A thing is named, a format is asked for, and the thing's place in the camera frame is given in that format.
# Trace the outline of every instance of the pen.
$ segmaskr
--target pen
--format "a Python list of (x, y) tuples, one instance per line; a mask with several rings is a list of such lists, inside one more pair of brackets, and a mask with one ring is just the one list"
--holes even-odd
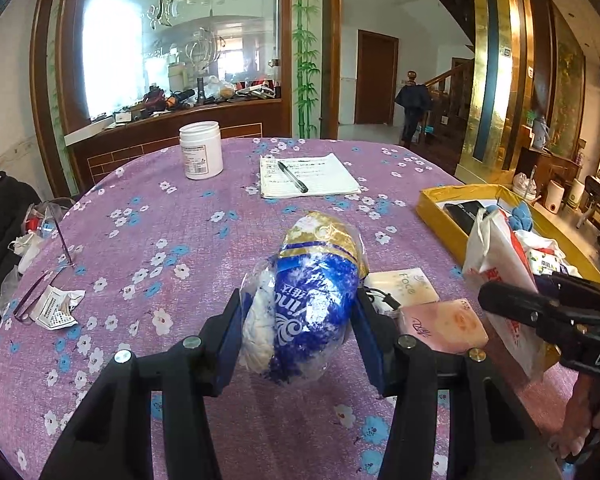
[(282, 164), (282, 162), (278, 162), (278, 167), (280, 168), (280, 170), (282, 170), (282, 173), (284, 173), (291, 179), (291, 181), (296, 185), (296, 187), (300, 190), (301, 193), (307, 193), (309, 191), (309, 188), (304, 185), (304, 182), (298, 180), (298, 178), (293, 173), (291, 173), (289, 171), (289, 168)]

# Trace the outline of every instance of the person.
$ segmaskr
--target person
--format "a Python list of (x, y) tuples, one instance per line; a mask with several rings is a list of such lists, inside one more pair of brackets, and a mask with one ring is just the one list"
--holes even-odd
[(395, 97), (395, 103), (404, 108), (404, 126), (400, 136), (400, 145), (411, 147), (411, 139), (416, 132), (418, 123), (424, 117), (424, 112), (431, 110), (432, 100), (429, 90), (424, 85), (416, 84), (416, 73), (407, 73), (407, 84), (400, 89)]

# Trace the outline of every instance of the round table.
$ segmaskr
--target round table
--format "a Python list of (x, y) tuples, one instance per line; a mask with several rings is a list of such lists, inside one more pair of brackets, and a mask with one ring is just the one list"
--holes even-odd
[[(360, 182), (360, 195), (260, 197), (261, 155), (331, 152)], [(25, 480), (38, 478), (62, 428), (118, 349), (143, 356), (197, 333), (309, 210), (355, 225), (371, 271), (420, 267), (442, 300), (468, 298), (482, 315), (459, 267), (415, 211), (421, 189), (458, 184), (440, 168), (404, 148), (374, 142), (227, 139), (222, 154), (224, 171), (199, 181), (186, 179), (179, 146), (133, 160), (91, 189), (62, 221), (76, 265), (54, 285), (86, 290), (74, 311), (80, 324), (48, 332), (6, 317), (0, 327), (0, 449)], [(24, 275), (11, 308), (61, 259), (56, 237)], [(488, 353), (507, 369), (536, 423), (557, 430), (574, 375), (555, 367), (542, 384), (526, 384), (487, 329)], [(281, 387), (237, 365), (222, 396), (205, 405), (224, 480), (371, 478), (394, 408), (369, 384), (354, 338), (318, 381)], [(161, 408), (154, 393), (158, 480), (167, 478)], [(441, 390), (433, 478), (445, 478), (447, 449), (448, 397)]]

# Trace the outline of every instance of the white plastic jar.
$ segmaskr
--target white plastic jar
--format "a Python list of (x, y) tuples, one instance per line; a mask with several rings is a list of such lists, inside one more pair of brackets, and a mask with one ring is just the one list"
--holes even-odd
[(203, 180), (222, 171), (222, 145), (217, 122), (204, 121), (181, 127), (180, 147), (187, 178)]

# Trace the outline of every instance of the wooden door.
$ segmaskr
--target wooden door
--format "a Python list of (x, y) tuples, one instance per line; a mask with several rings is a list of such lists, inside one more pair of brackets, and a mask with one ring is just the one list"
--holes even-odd
[(398, 41), (384, 34), (358, 31), (356, 124), (394, 122)]

